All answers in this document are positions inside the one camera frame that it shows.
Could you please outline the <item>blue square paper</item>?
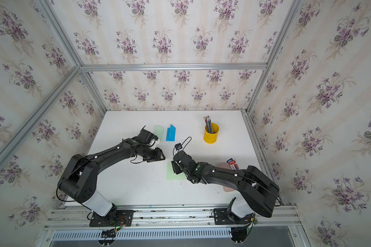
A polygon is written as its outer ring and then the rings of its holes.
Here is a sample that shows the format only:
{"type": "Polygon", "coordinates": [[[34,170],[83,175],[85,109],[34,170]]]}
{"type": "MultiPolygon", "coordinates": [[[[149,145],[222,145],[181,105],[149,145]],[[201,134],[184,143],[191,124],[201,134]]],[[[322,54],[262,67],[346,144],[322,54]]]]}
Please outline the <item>blue square paper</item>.
{"type": "Polygon", "coordinates": [[[167,128],[167,134],[166,134],[166,141],[167,142],[174,142],[176,136],[176,128],[173,125],[170,125],[167,128]]]}

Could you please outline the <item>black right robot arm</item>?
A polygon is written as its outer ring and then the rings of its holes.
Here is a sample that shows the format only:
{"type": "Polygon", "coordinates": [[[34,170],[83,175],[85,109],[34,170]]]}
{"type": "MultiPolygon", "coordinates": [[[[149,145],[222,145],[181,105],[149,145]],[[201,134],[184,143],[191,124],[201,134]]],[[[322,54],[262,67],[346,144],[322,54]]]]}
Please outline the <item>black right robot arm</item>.
{"type": "Polygon", "coordinates": [[[232,170],[206,162],[196,162],[184,151],[171,161],[175,174],[185,174],[193,184],[217,184],[238,191],[249,208],[260,216],[271,218],[278,200],[279,187],[255,166],[232,170]]]}

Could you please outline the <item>green paper sheet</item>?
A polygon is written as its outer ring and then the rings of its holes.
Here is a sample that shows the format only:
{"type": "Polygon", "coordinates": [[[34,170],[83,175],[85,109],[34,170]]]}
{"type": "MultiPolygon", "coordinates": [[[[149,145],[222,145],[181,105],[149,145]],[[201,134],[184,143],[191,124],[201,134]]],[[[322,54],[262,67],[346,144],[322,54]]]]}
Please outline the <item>green paper sheet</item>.
{"type": "Polygon", "coordinates": [[[166,171],[166,180],[172,181],[172,180],[186,180],[186,176],[183,173],[176,174],[173,171],[173,166],[171,161],[168,161],[167,163],[167,171],[166,171]]]}
{"type": "Polygon", "coordinates": [[[164,127],[160,125],[155,125],[155,135],[159,141],[163,140],[164,127]]]}

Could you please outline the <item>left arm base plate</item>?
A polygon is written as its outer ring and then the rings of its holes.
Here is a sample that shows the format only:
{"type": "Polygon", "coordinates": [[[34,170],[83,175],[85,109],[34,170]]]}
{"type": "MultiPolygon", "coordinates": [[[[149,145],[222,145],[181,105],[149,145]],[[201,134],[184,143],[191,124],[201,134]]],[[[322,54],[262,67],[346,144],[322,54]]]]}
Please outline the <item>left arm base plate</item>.
{"type": "Polygon", "coordinates": [[[89,227],[131,226],[134,212],[133,210],[112,210],[106,216],[93,212],[89,218],[89,227]]]}

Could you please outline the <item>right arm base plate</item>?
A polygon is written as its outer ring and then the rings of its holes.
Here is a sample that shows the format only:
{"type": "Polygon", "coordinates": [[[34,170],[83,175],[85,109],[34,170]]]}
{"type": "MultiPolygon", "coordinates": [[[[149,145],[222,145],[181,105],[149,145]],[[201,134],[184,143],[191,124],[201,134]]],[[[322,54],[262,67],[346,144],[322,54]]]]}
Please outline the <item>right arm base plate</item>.
{"type": "Polygon", "coordinates": [[[250,224],[256,214],[248,214],[243,218],[236,216],[232,212],[228,212],[225,208],[216,208],[212,211],[212,217],[215,225],[247,225],[250,224]]]}

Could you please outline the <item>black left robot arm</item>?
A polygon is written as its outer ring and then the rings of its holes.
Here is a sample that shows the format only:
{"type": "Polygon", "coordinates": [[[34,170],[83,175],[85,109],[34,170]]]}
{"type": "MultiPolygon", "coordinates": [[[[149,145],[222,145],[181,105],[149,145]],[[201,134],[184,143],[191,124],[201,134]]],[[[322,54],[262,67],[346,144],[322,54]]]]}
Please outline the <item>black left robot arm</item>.
{"type": "Polygon", "coordinates": [[[57,190],[100,217],[107,217],[116,211],[116,206],[96,189],[98,175],[120,161],[137,156],[147,163],[165,160],[158,144],[159,138],[156,135],[141,129],[137,136],[123,139],[119,144],[101,152],[85,156],[76,154],[71,157],[60,177],[57,190]]]}

